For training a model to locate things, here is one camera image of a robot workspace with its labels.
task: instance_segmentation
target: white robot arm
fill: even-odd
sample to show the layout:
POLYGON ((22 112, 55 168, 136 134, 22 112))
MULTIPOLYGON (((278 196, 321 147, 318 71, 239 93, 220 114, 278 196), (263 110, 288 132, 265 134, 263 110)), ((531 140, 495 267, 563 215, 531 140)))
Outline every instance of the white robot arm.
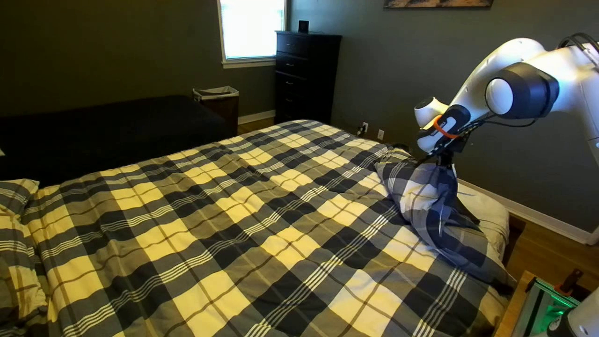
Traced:
POLYGON ((535 39, 510 39, 469 72, 449 104, 430 97, 413 110, 421 127, 417 145, 428 155, 452 151, 458 140, 494 115, 522 119, 574 112, 583 119, 599 162, 596 44, 583 33, 553 50, 535 39))

